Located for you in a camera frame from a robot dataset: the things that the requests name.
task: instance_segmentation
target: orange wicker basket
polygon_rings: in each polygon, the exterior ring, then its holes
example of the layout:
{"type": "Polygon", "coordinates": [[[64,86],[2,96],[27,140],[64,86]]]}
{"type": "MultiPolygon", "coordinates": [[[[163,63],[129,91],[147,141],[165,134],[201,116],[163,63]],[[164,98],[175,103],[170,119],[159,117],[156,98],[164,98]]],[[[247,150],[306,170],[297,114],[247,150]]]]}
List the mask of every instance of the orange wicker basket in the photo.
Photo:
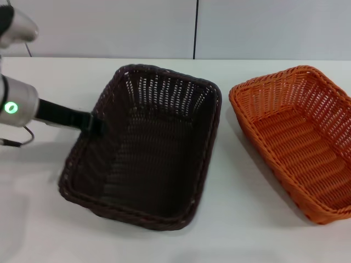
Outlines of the orange wicker basket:
{"type": "Polygon", "coordinates": [[[284,189],[317,224],[351,217],[351,98],[298,66],[233,87],[239,124],[284,189]]]}

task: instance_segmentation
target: basket rim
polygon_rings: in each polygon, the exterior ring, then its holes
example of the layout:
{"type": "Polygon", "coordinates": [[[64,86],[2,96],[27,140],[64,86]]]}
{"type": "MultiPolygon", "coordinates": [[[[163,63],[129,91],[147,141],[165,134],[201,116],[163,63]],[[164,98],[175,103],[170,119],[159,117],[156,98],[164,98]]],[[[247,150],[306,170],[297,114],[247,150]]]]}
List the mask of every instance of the basket rim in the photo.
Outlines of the basket rim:
{"type": "MultiPolygon", "coordinates": [[[[192,200],[195,202],[190,203],[190,205],[187,207],[186,210],[184,210],[184,213],[179,214],[176,217],[173,218],[167,218],[163,216],[157,216],[157,215],[152,215],[140,210],[135,210],[129,207],[126,207],[124,205],[117,205],[117,204],[111,204],[108,202],[103,202],[100,200],[97,200],[95,198],[92,198],[91,196],[85,195],[83,193],[79,193],[76,190],[74,190],[71,186],[71,181],[73,174],[75,172],[75,168],[77,167],[76,164],[78,164],[81,160],[82,154],[84,152],[84,149],[87,147],[88,141],[83,141],[82,140],[82,134],[78,137],[75,145],[73,146],[69,156],[66,159],[64,170],[61,174],[60,181],[59,181],[59,191],[61,195],[74,203],[77,203],[83,207],[86,207],[91,210],[109,210],[111,213],[125,213],[130,216],[135,216],[135,218],[143,218],[147,219],[148,223],[156,223],[156,224],[174,224],[176,222],[183,222],[186,221],[186,218],[188,217],[189,214],[196,208],[196,205],[194,206],[193,204],[200,201],[201,193],[202,193],[202,187],[203,183],[205,182],[206,178],[206,170],[208,169],[208,164],[211,159],[211,154],[212,154],[212,147],[214,144],[214,139],[216,138],[216,133],[217,133],[217,127],[219,123],[219,116],[220,116],[220,110],[221,110],[221,104],[222,104],[222,94],[217,87],[216,84],[213,82],[210,82],[208,80],[202,79],[202,78],[195,78],[190,75],[182,74],[179,72],[175,72],[172,70],[167,70],[164,68],[160,68],[157,66],[151,66],[151,65],[143,65],[143,64],[130,64],[126,66],[120,67],[114,74],[112,81],[118,82],[120,81],[124,74],[128,71],[147,71],[147,72],[152,72],[152,73],[159,73],[162,75],[170,76],[172,78],[181,78],[184,81],[189,81],[193,82],[195,84],[200,84],[200,85],[205,85],[206,87],[212,89],[214,92],[214,103],[216,103],[216,107],[214,111],[212,112],[212,117],[211,117],[211,124],[210,124],[210,129],[208,130],[208,135],[206,138],[205,146],[204,146],[204,155],[202,157],[202,162],[200,164],[200,168],[198,169],[197,177],[196,177],[196,189],[193,192],[192,195],[192,200]]],[[[100,110],[103,110],[104,105],[106,105],[110,99],[111,99],[111,94],[113,92],[113,89],[109,88],[109,84],[106,86],[105,90],[101,94],[100,98],[98,99],[98,102],[94,108],[96,110],[98,107],[101,107],[100,110]],[[106,101],[104,103],[100,103],[102,97],[107,97],[106,101]]]]}
{"type": "Polygon", "coordinates": [[[230,92],[229,92],[229,100],[233,106],[233,108],[236,110],[235,113],[239,113],[240,115],[243,116],[243,121],[246,126],[249,126],[251,130],[254,132],[254,135],[261,141],[261,143],[264,145],[264,147],[260,147],[264,153],[268,156],[270,162],[274,166],[275,169],[278,169],[284,178],[288,180],[289,183],[294,185],[296,189],[305,197],[308,198],[310,202],[315,203],[318,205],[322,210],[331,213],[331,214],[350,214],[351,213],[351,205],[348,205],[346,207],[340,208],[340,209],[332,209],[328,207],[327,205],[323,204],[321,201],[313,197],[306,189],[305,187],[300,184],[296,179],[293,174],[291,174],[285,166],[279,161],[273,150],[270,148],[269,145],[265,142],[265,140],[262,138],[260,132],[257,130],[257,128],[253,125],[248,120],[248,117],[245,115],[244,110],[242,109],[242,105],[240,102],[237,100],[237,96],[241,92],[245,92],[249,89],[252,88],[252,85],[257,84],[257,83],[268,83],[268,82],[273,82],[278,79],[280,79],[283,75],[292,75],[292,74],[297,74],[297,73],[306,73],[306,72],[311,72],[317,76],[319,81],[322,81],[324,85],[326,85],[331,91],[332,95],[337,97],[338,99],[342,100],[344,103],[347,104],[347,106],[351,106],[351,98],[332,80],[330,80],[328,77],[326,77],[320,70],[317,68],[314,68],[312,66],[308,65],[302,65],[302,66],[296,66],[292,68],[288,68],[283,71],[279,71],[277,73],[261,76],[261,77],[256,77],[252,78],[246,82],[243,82],[241,84],[238,84],[234,86],[230,92]]]}

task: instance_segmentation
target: basket bottom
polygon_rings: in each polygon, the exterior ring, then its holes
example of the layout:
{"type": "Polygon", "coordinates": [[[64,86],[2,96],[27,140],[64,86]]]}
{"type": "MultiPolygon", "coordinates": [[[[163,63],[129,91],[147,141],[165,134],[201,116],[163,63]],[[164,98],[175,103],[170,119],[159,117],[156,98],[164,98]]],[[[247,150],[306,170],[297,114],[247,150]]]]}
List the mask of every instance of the basket bottom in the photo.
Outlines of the basket bottom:
{"type": "Polygon", "coordinates": [[[193,126],[138,110],[120,138],[100,199],[152,215],[171,217],[189,204],[193,126]]]}
{"type": "Polygon", "coordinates": [[[254,124],[279,161],[315,199],[332,209],[351,204],[351,167],[314,123],[289,110],[254,124]]]}

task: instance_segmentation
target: wicker basket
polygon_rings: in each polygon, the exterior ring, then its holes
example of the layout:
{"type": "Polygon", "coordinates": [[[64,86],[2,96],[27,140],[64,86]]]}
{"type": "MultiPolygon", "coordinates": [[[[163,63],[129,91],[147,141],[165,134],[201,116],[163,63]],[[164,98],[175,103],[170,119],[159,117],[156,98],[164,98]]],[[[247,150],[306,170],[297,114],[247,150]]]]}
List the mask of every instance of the wicker basket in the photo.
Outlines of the wicker basket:
{"type": "Polygon", "coordinates": [[[199,204],[219,123],[212,82],[155,66],[120,68],[93,113],[106,134],[81,134],[59,188],[104,218],[178,230],[199,204]]]}
{"type": "Polygon", "coordinates": [[[351,99],[298,66],[229,94],[239,124],[282,186],[317,224],[351,217],[351,99]]]}

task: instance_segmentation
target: white wall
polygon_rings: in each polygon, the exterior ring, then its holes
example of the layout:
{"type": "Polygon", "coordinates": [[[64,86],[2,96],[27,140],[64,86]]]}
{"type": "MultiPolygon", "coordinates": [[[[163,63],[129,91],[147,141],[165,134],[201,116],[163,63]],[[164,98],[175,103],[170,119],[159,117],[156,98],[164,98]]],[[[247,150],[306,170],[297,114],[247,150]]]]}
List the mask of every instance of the white wall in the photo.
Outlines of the white wall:
{"type": "Polygon", "coordinates": [[[39,26],[33,56],[191,58],[195,0],[11,0],[39,26]]]}
{"type": "MultiPolygon", "coordinates": [[[[351,60],[350,0],[199,1],[197,59],[351,60]]],[[[11,2],[39,25],[33,56],[193,55],[196,0],[11,2]]],[[[14,45],[5,55],[28,53],[14,45]]]]}
{"type": "MultiPolygon", "coordinates": [[[[0,5],[7,4],[6,0],[0,0],[0,5]]],[[[24,44],[12,45],[8,49],[1,50],[4,56],[29,56],[26,46],[24,44]]]]}
{"type": "Polygon", "coordinates": [[[196,58],[351,60],[350,0],[200,0],[196,58]]]}

